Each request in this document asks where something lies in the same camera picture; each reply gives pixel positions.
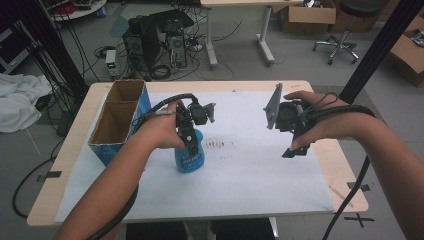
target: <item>desk leg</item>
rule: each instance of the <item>desk leg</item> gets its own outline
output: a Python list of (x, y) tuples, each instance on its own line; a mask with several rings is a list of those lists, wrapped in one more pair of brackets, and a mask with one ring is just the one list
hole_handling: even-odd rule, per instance
[(206, 11), (207, 11), (206, 50), (208, 51), (210, 68), (214, 69), (218, 66), (218, 61), (216, 60), (215, 50), (213, 49), (213, 45), (212, 45), (212, 18), (211, 18), (212, 8), (208, 8)]
[(268, 67), (275, 62), (274, 56), (272, 55), (271, 50), (269, 50), (269, 47), (265, 42), (265, 36), (268, 30), (269, 17), (271, 15), (271, 8), (272, 6), (269, 5), (266, 7), (264, 15), (264, 25), (262, 26), (262, 33), (256, 34), (258, 38), (259, 47), (262, 49), (267, 59)]

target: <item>open cardboard box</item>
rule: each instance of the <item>open cardboard box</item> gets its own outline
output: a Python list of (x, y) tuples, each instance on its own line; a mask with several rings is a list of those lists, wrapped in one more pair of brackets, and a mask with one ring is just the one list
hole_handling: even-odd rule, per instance
[(88, 140), (88, 145), (105, 166), (134, 133), (133, 122), (150, 108), (144, 81), (117, 80), (113, 83)]
[(415, 87), (424, 87), (424, 47), (410, 39), (416, 30), (424, 31), (424, 18), (415, 17), (393, 46), (389, 60), (400, 75)]
[(336, 8), (331, 0), (321, 1), (323, 8), (300, 7), (299, 4), (278, 4), (281, 30), (290, 33), (325, 33), (329, 24), (336, 22)]

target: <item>white paper sheet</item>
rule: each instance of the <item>white paper sheet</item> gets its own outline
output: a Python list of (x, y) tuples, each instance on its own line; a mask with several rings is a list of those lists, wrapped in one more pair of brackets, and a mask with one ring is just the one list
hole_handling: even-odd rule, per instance
[[(154, 106), (176, 94), (149, 96)], [(281, 157), (293, 135), (266, 128), (263, 108), (271, 95), (272, 92), (242, 91), (195, 93), (202, 105), (216, 103), (216, 121), (196, 126), (204, 135), (204, 166), (182, 174), (177, 171), (173, 149), (155, 150), (126, 219), (207, 219), (333, 211), (312, 149), (307, 156)], [(103, 169), (85, 142), (69, 177), (57, 222), (64, 221)]]

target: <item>white fabric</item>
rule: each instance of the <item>white fabric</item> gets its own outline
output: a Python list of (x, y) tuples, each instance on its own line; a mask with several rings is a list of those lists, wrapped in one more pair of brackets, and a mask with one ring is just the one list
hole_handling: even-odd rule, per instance
[(35, 104), (51, 90), (45, 76), (0, 74), (0, 132), (16, 132), (38, 121)]

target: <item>blue spray bottle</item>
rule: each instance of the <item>blue spray bottle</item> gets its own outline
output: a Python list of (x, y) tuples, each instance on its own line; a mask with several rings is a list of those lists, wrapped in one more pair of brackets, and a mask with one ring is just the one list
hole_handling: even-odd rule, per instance
[(199, 149), (196, 154), (190, 155), (187, 148), (175, 149), (175, 162), (177, 163), (178, 171), (181, 173), (194, 172), (203, 166), (205, 162), (205, 152), (202, 147), (203, 134), (197, 129), (194, 129), (194, 131), (198, 141), (197, 147)]

